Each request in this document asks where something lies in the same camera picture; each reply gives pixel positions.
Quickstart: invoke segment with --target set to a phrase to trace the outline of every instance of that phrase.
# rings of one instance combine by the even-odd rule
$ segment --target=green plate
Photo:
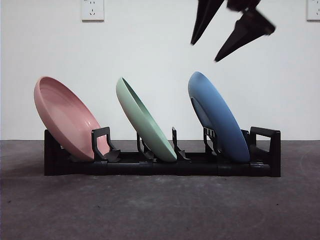
[[[162,161],[175,162],[177,155],[143,102],[126,80],[116,84],[116,95],[130,123],[150,150]]]

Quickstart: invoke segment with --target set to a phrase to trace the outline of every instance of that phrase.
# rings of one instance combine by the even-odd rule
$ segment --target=plate
[[[81,161],[92,161],[91,131],[101,128],[83,102],[61,82],[45,76],[34,87],[34,103],[55,140]],[[97,139],[100,152],[109,152],[106,136]]]
[[[248,163],[250,154],[241,129],[226,102],[200,72],[195,72],[188,84],[189,96],[194,111],[203,127],[213,129],[217,145],[233,162]]]
[[[150,150],[165,162],[175,162],[177,155],[160,127],[127,81],[120,78],[116,95],[130,123]]]

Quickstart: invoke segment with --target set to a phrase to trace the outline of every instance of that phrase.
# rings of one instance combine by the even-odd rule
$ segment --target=dish rack
[[[178,146],[177,131],[172,128],[172,141],[177,155],[176,162],[165,162],[146,146],[136,134],[137,151],[116,149],[110,137],[110,128],[103,127],[91,132],[94,160],[81,162],[61,147],[50,132],[44,131],[44,175],[57,176],[69,174],[85,175],[177,175],[177,176],[281,176],[280,131],[251,127],[250,132],[241,130],[249,152],[249,163],[234,163],[217,147],[215,131],[203,128],[205,151],[187,152]],[[257,135],[270,138],[269,151],[257,147]],[[110,152],[102,155],[98,149],[97,138],[106,136]]]

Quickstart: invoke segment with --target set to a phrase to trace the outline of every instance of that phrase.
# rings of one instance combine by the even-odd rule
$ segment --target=floor
[[[43,141],[1,141],[1,239],[318,240],[320,141],[281,150],[281,178],[44,176]]]

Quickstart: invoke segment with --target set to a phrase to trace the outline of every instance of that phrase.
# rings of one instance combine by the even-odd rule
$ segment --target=blue plate
[[[196,71],[189,80],[188,91],[197,117],[203,127],[215,131],[223,155],[233,162],[248,163],[250,154],[241,129],[209,79]]]

